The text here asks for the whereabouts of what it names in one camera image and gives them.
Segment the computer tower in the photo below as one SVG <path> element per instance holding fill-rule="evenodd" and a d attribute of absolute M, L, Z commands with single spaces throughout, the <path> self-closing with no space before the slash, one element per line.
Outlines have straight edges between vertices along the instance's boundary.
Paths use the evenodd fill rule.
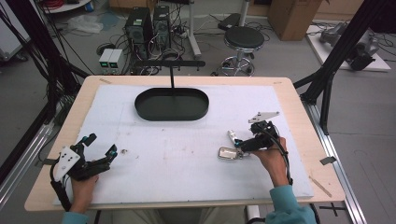
<path fill-rule="evenodd" d="M 156 6 L 152 16 L 152 26 L 157 49 L 171 48 L 169 6 Z"/>
<path fill-rule="evenodd" d="M 133 7 L 124 28 L 133 42 L 134 53 L 141 59 L 149 59 L 149 42 L 153 37 L 149 8 Z"/>

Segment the black tray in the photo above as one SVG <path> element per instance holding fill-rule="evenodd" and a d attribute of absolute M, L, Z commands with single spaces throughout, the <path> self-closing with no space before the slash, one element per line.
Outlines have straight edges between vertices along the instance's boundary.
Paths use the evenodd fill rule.
<path fill-rule="evenodd" d="M 209 108 L 209 98 L 192 88 L 152 88 L 134 100 L 137 114 L 146 120 L 196 120 Z"/>

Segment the hand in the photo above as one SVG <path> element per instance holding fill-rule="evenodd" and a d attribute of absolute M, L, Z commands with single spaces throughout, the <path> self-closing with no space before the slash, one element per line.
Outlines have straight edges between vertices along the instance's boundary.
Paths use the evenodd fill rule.
<path fill-rule="evenodd" d="M 95 188 L 95 184 L 98 179 L 99 175 L 94 175 L 83 181 L 72 179 L 74 201 L 70 208 L 70 212 L 84 214 L 87 211 L 88 206 L 92 201 L 93 189 Z"/>
<path fill-rule="evenodd" d="M 286 139 L 279 137 L 278 141 L 287 150 Z M 286 177 L 286 163 L 276 144 L 273 144 L 266 150 L 252 151 L 251 153 L 259 157 L 262 165 L 270 174 L 275 188 L 289 184 L 289 180 Z"/>

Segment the concrete floor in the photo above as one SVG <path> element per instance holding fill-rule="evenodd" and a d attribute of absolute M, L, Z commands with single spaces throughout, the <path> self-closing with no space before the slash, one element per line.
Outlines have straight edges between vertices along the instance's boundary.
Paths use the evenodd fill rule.
<path fill-rule="evenodd" d="M 96 10 L 92 14 L 103 17 L 105 9 Z M 86 14 L 83 9 L 76 9 L 57 14 L 54 19 L 62 23 L 79 14 Z M 200 27 L 211 17 L 196 19 Z M 268 25 L 265 18 L 248 18 Z M 122 35 L 121 28 L 125 19 L 120 16 L 116 23 L 109 24 L 99 35 L 84 33 L 67 33 L 65 38 L 81 59 L 95 73 L 101 74 L 96 48 L 109 41 L 115 41 L 113 35 Z M 216 29 L 216 22 L 207 22 L 199 32 L 222 33 Z M 263 48 L 255 53 L 256 77 L 289 77 L 293 82 L 316 72 L 320 63 L 306 39 L 302 41 L 279 41 L 272 31 L 264 31 L 270 39 Z M 197 35 L 196 39 L 202 52 L 202 61 L 206 66 L 200 71 L 193 68 L 176 72 L 177 76 L 210 76 L 218 68 L 221 61 L 234 55 L 223 43 L 223 35 Z M 389 36 L 394 43 L 396 38 Z M 190 44 L 185 41 L 184 60 L 192 60 Z M 74 65 L 84 71 L 88 69 L 66 47 L 66 53 Z M 395 60 L 396 56 L 380 50 L 382 59 Z M 396 151 L 396 63 L 388 62 L 392 68 L 389 72 L 353 72 L 339 70 L 332 86 L 332 100 L 329 114 L 329 132 L 344 166 L 349 182 L 356 194 L 367 223 L 393 223 L 396 220 L 396 177 L 394 162 Z M 158 76 L 168 75 L 162 71 Z M 10 61 L 0 67 L 0 162 L 4 162 L 10 151 L 20 141 L 24 132 L 42 109 L 46 100 L 46 81 L 28 62 Z M 306 87 L 297 92 L 302 93 Z M 43 157 L 50 150 L 43 150 Z M 61 212 L 31 213 L 23 208 L 27 195 L 35 183 L 40 168 L 31 166 L 21 183 L 0 211 L 0 223 L 56 223 L 62 218 Z M 320 206 L 331 206 L 329 203 L 316 204 L 321 223 L 351 223 L 347 212 L 319 209 Z M 334 206 L 344 207 L 343 203 Z M 272 211 L 271 206 L 261 206 L 263 216 Z M 93 223 L 94 212 L 90 212 Z M 110 223 L 110 212 L 104 212 L 101 223 Z"/>

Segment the black pole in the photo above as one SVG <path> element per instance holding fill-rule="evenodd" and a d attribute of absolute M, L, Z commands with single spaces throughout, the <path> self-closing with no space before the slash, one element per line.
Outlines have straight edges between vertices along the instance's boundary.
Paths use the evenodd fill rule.
<path fill-rule="evenodd" d="M 301 94 L 301 100 L 311 105 L 317 102 L 320 94 L 323 93 L 322 108 L 320 112 L 320 127 L 323 132 L 329 134 L 327 130 L 327 120 L 332 94 L 332 80 L 341 64 L 353 50 L 363 34 L 369 28 L 371 22 L 381 13 L 388 0 L 365 0 L 356 12 L 355 16 L 347 26 L 346 30 L 330 52 L 328 58 L 319 70 L 305 77 L 293 85 L 300 88 L 311 82 L 307 91 Z"/>
<path fill-rule="evenodd" d="M 173 75 L 173 66 L 169 66 L 169 72 L 171 73 L 171 87 L 172 90 L 175 88 L 175 80 Z"/>

